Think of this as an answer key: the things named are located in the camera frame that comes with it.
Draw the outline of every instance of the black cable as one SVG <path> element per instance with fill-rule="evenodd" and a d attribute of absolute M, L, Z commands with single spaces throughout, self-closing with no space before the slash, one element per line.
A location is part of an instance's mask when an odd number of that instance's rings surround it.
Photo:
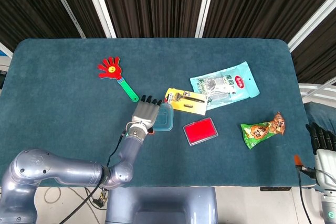
<path fill-rule="evenodd" d="M 79 204 L 79 206 L 74 210 L 72 211 L 71 214 L 69 214 L 63 221 L 61 221 L 59 224 L 64 224 L 68 219 L 71 218 L 71 216 L 73 216 L 89 199 L 90 197 L 97 191 L 97 189 L 99 188 L 99 186 L 101 185 L 101 183 L 103 182 L 105 178 L 105 172 L 104 172 L 104 169 L 102 169 L 102 175 L 101 175 L 101 178 L 99 180 L 99 183 L 98 185 L 94 188 L 94 190 L 90 193 L 90 195 L 85 199 L 83 200 L 83 202 L 81 204 Z"/>
<path fill-rule="evenodd" d="M 86 187 L 84 187 L 84 189 L 85 189 L 86 195 L 89 196 L 89 193 L 91 193 L 90 190 L 89 190 L 88 188 L 86 188 Z M 90 203 L 91 203 L 91 206 L 93 206 L 94 208 L 96 208 L 96 209 L 98 209 L 98 210 L 102 210 L 102 211 L 107 210 L 107 208 L 99 208 L 99 207 L 96 207 L 96 206 L 93 204 L 93 202 L 91 201 L 90 198 L 89 198 L 89 201 L 90 201 Z"/>
<path fill-rule="evenodd" d="M 300 170 L 297 169 L 297 172 L 298 172 L 298 177 L 299 177 L 300 197 L 301 197 L 302 206 L 303 206 L 303 209 L 305 210 L 305 213 L 306 213 L 307 219 L 308 219 L 308 221 L 309 221 L 309 224 L 311 224 L 309 215 L 308 215 L 308 213 L 307 213 L 306 207 L 304 206 L 304 202 L 303 202 L 303 196 L 302 196 L 302 184 L 301 184 Z"/>
<path fill-rule="evenodd" d="M 119 145 L 120 145 L 120 143 L 121 143 L 121 140 L 122 140 L 122 138 L 124 137 L 125 133 L 126 133 L 126 130 L 124 130 L 124 131 L 121 133 L 116 148 L 114 149 L 114 151 L 112 152 L 112 154 L 109 156 L 109 159 L 108 159 L 107 164 L 106 164 L 107 167 L 109 167 L 109 164 L 110 164 L 110 161 L 111 161 L 111 157 L 112 157 L 112 156 L 115 154 L 115 152 L 117 151 L 117 149 L 118 149 L 118 147 L 119 147 Z"/>

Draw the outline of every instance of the green snack package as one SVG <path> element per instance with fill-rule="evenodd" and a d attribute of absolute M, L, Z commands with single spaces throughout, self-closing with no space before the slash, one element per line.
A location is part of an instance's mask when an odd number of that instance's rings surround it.
<path fill-rule="evenodd" d="M 270 122 L 252 125 L 241 124 L 240 126 L 243 131 L 245 144 L 249 149 L 252 149 L 257 144 L 275 134 L 281 133 L 283 135 L 285 132 L 285 120 L 280 112 L 278 112 Z"/>

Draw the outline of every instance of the blue packaging bag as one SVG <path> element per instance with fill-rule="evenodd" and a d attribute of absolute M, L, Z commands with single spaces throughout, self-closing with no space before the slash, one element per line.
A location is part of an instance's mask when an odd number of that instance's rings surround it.
<path fill-rule="evenodd" d="M 208 95 L 206 110 L 260 94 L 247 62 L 203 76 L 190 78 L 194 92 Z"/>

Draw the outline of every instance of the yellow package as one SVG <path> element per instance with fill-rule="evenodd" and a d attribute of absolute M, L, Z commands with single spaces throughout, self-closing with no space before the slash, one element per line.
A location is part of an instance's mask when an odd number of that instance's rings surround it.
<path fill-rule="evenodd" d="M 205 115 L 207 106 L 207 95 L 184 91 L 179 89 L 168 89 L 165 95 L 165 102 L 173 106 L 175 110 Z"/>

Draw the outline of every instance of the green clapper handle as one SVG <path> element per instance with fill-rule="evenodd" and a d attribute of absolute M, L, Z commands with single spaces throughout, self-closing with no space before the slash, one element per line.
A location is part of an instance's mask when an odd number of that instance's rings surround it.
<path fill-rule="evenodd" d="M 128 85 L 128 83 L 125 80 L 122 80 L 120 83 L 120 86 L 124 89 L 124 91 L 128 94 L 128 96 L 131 98 L 133 102 L 138 102 L 139 97 L 137 94 L 133 91 L 133 89 Z"/>

